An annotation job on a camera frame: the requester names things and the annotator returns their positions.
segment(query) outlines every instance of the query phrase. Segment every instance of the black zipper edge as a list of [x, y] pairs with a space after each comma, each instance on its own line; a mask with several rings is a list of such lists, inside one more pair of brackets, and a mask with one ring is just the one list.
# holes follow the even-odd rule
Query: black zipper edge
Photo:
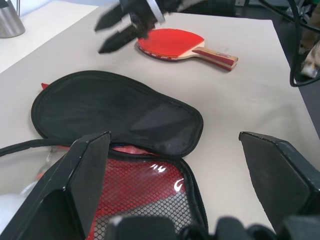
[[[95, 74], [94, 76], [97, 76], [97, 77], [100, 77], [101, 75], [105, 75], [105, 74], [122, 77], [123, 78], [122, 81], [126, 82], [126, 84], [129, 84], [132, 87], [138, 87], [138, 88], [144, 89], [145, 91], [149, 91], [149, 94], [154, 95], [154, 96], [157, 95], [158, 97], [160, 97], [160, 99], [162, 99], [164, 101], [167, 101], [167, 102], [169, 102], [171, 104], [174, 104], [174, 105], [178, 104], [179, 106], [182, 106], [187, 112], [189, 112], [195, 118], [195, 121], [198, 123], [198, 125], [201, 125], [200, 129], [199, 129], [199, 127], [197, 127], [194, 130], [194, 132], [198, 133], [198, 134], [194, 134], [193, 135], [193, 137], [192, 137], [193, 144], [191, 145], [191, 147], [189, 147], [187, 150], [185, 150], [183, 152], [180, 152], [180, 153], [177, 153], [177, 154], [170, 154], [170, 153], [165, 153], [165, 152], [158, 152], [158, 151], [155, 151], [154, 149], [149, 149], [149, 148], [146, 148], [146, 147], [143, 147], [143, 146], [140, 146], [140, 145], [136, 145], [137, 147], [142, 148], [142, 149], [146, 149], [148, 151], [151, 151], [151, 152], [154, 152], [156, 154], [165, 156], [167, 158], [182, 158], [182, 157], [185, 157], [188, 154], [190, 154], [197, 147], [198, 142], [199, 142], [200, 137], [201, 137], [202, 132], [203, 132], [204, 120], [203, 120], [202, 115], [200, 114], [200, 112], [196, 108], [194, 108], [194, 107], [192, 107], [192, 106], [190, 106], [190, 105], [188, 105], [188, 104], [186, 104], [186, 103], [184, 103], [184, 102], [182, 102], [182, 101], [180, 101], [178, 99], [175, 99], [175, 98], [172, 98], [170, 96], [164, 95], [164, 94], [152, 89], [151, 87], [143, 84], [142, 82], [139, 82], [139, 81], [134, 80], [132, 78], [129, 78], [127, 76], [123, 76], [123, 75], [116, 74], [116, 73], [113, 73], [113, 72], [99, 71], [99, 70], [78, 71], [78, 72], [74, 72], [74, 73], [70, 73], [68, 75], [65, 75], [65, 76], [55, 80], [54, 82], [50, 83], [45, 89], [43, 89], [36, 96], [35, 100], [32, 103], [30, 115], [31, 115], [31, 121], [32, 121], [32, 124], [33, 124], [35, 130], [39, 133], [39, 135], [42, 138], [48, 139], [48, 136], [45, 135], [42, 132], [41, 128], [39, 127], [40, 123], [38, 122], [38, 114], [37, 114], [38, 107], [41, 104], [43, 98], [47, 94], [49, 94], [48, 91], [50, 91], [56, 85], [58, 85], [58, 84], [60, 84], [62, 82], [66, 82], [66, 80], [72, 80], [73, 77], [77, 77], [78, 75], [82, 76], [82, 75], [85, 75], [85, 74], [90, 74], [90, 75]], [[117, 142], [117, 144], [134, 145], [132, 143], [126, 143], [126, 142]]]
[[148, 154], [131, 154], [127, 152], [116, 151], [113, 149], [109, 149], [108, 158], [113, 159], [113, 155], [116, 157], [122, 157], [123, 159], [116, 159], [117, 161], [127, 161], [127, 162], [141, 162], [141, 161], [159, 161], [159, 162], [166, 162], [174, 165], [178, 168], [184, 176], [187, 177], [189, 182], [186, 182], [188, 187], [188, 192], [186, 193], [189, 204], [192, 204], [193, 207], [190, 207], [192, 214], [194, 215], [197, 222], [200, 222], [201, 225], [204, 226], [205, 230], [209, 232], [209, 224], [208, 224], [208, 217], [205, 209], [205, 205], [203, 199], [201, 197], [200, 189], [196, 180], [194, 173], [192, 172], [190, 166], [187, 164], [185, 160], [182, 158], [180, 159], [167, 159], [162, 156], [154, 156]]

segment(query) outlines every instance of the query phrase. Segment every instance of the case lid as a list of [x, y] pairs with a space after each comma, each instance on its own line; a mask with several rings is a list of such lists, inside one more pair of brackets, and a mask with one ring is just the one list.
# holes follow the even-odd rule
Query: case lid
[[193, 107], [115, 73], [81, 71], [46, 87], [31, 109], [43, 138], [72, 144], [90, 133], [111, 131], [112, 144], [135, 145], [169, 158], [197, 145], [203, 118]]

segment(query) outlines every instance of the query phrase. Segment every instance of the black cable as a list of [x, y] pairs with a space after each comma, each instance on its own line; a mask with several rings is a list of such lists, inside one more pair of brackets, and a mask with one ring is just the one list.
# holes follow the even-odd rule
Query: black cable
[[290, 67], [290, 85], [292, 87], [302, 87], [302, 86], [306, 86], [309, 84], [312, 84], [318, 80], [320, 80], [320, 77], [317, 78], [313, 78], [304, 82], [295, 82], [295, 73], [296, 73], [296, 69], [297, 67], [299, 68], [299, 47], [300, 47], [300, 39], [301, 39], [301, 26], [314, 31], [316, 33], [320, 33], [320, 29], [316, 28], [316, 27], [312, 27], [310, 25], [304, 24], [302, 22], [300, 22], [300, 16], [299, 16], [299, 12], [297, 9], [297, 4], [294, 0], [287, 0], [290, 8], [292, 10], [293, 13], [293, 18], [288, 16], [287, 14], [283, 13], [281, 10], [275, 8], [274, 6], [270, 5], [268, 2], [266, 2], [265, 0], [259, 0], [259, 2], [266, 7], [267, 9], [273, 11], [276, 14], [281, 15], [282, 17], [286, 18], [287, 20], [294, 22], [294, 27], [295, 27], [295, 53], [293, 56], [293, 60], [292, 60], [292, 64]]

